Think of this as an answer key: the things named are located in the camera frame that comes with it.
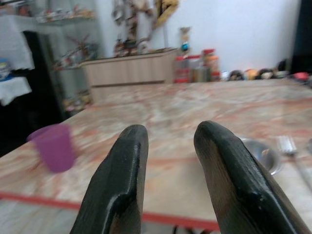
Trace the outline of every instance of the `metal bowl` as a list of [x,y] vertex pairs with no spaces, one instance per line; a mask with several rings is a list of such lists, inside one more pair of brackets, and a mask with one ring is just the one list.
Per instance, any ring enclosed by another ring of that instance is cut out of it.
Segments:
[[248,138],[241,138],[241,140],[249,152],[271,173],[271,175],[279,171],[281,161],[275,150],[257,140]]

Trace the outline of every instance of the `red table edge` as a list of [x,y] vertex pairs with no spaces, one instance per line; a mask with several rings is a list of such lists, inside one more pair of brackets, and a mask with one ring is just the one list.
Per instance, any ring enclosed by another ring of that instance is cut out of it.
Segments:
[[[79,210],[80,203],[67,202],[67,201],[55,201],[53,199],[41,198],[36,196],[24,196],[12,193],[0,192],[0,198],[20,201],[25,203],[32,203],[36,205],[50,206],[54,208]],[[215,221],[208,221],[204,219],[195,218],[183,218],[174,215],[156,214],[150,212],[143,212],[143,220],[149,222],[156,222],[162,224],[170,224],[176,226],[182,226],[186,228],[203,228],[209,231],[219,231],[218,223]]]

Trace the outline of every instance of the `metal fork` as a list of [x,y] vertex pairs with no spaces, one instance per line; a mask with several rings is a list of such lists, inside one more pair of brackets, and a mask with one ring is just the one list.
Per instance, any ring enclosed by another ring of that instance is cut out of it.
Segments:
[[306,172],[304,165],[300,160],[297,159],[297,148],[291,136],[278,136],[278,149],[285,155],[291,156],[293,162],[296,164],[296,167],[307,184],[308,188],[312,191],[312,184],[310,175]]

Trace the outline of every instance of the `wooden cabinet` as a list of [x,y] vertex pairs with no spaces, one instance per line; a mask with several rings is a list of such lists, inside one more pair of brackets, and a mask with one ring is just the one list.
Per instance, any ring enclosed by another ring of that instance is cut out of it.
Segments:
[[94,102],[131,86],[173,83],[177,50],[121,58],[106,58],[82,64]]

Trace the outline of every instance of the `purple plastic cup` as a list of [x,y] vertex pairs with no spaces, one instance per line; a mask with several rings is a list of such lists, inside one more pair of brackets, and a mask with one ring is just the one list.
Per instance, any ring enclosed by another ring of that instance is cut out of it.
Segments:
[[65,172],[74,165],[75,156],[68,125],[46,126],[29,135],[27,141],[34,142],[42,160],[52,172]]

